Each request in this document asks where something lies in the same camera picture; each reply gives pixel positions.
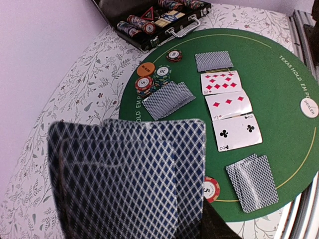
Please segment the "dark maroon chip stack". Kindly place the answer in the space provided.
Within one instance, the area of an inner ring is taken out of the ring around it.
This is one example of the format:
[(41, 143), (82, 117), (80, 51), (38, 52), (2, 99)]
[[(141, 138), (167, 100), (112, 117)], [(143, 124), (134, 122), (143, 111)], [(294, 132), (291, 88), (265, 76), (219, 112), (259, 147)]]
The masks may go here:
[(177, 50), (177, 49), (170, 50), (166, 54), (166, 59), (169, 62), (179, 62), (182, 60), (182, 57), (183, 57), (182, 51)]

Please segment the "three of diamonds card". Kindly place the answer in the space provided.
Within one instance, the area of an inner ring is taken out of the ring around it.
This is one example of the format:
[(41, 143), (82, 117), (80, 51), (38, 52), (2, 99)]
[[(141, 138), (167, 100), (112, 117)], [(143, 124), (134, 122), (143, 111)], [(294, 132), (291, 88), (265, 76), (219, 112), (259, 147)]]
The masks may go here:
[(212, 121), (223, 120), (253, 111), (244, 90), (205, 96)]

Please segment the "orange blind button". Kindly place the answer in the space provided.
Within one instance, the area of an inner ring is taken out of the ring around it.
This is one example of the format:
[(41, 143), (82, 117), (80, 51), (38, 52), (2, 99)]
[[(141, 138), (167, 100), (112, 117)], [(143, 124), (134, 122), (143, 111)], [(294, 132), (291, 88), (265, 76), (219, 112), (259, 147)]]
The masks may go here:
[(150, 76), (154, 73), (156, 67), (152, 62), (145, 62), (137, 68), (137, 75), (140, 77)]

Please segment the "blue playing card deck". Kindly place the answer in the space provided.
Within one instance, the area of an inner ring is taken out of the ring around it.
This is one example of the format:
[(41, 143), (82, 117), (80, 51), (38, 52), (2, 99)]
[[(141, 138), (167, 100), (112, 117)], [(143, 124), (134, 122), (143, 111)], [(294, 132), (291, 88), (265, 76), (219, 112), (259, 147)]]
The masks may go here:
[(52, 193), (67, 239), (197, 239), (206, 125), (199, 119), (54, 122)]

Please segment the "ten of diamonds card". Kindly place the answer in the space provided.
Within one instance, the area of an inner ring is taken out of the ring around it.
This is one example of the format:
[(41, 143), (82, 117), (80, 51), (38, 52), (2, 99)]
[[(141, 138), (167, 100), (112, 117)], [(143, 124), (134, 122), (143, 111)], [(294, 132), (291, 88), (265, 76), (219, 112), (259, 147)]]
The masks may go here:
[(200, 79), (203, 95), (239, 92), (242, 90), (238, 71), (202, 73)]

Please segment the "green white chip stack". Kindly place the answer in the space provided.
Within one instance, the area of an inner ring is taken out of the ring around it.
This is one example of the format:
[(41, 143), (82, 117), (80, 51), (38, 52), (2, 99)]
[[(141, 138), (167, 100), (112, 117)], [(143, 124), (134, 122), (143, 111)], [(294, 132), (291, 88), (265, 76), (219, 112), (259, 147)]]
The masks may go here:
[(162, 87), (170, 82), (171, 67), (160, 65), (153, 73), (153, 81), (156, 87)]

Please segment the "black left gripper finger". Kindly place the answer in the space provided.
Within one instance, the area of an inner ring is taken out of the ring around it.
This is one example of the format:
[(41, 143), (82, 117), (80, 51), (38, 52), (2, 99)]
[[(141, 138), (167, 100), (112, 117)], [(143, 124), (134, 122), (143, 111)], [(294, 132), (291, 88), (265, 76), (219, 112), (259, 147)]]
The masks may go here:
[(241, 239), (221, 218), (207, 199), (203, 199), (201, 239)]

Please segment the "two of clubs card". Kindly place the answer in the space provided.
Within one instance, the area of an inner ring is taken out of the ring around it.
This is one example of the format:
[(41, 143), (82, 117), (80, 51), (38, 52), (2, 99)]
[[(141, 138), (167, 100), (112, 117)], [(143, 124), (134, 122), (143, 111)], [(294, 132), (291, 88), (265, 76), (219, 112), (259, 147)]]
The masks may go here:
[(213, 122), (219, 152), (234, 150), (263, 142), (253, 113)]

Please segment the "white dealer button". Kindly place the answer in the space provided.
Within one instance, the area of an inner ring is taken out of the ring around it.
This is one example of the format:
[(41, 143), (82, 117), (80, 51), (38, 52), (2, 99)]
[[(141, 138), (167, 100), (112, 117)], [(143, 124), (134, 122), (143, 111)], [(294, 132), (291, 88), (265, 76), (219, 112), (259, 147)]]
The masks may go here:
[(308, 118), (314, 119), (319, 115), (319, 107), (311, 98), (302, 99), (300, 102), (300, 108), (302, 113)]

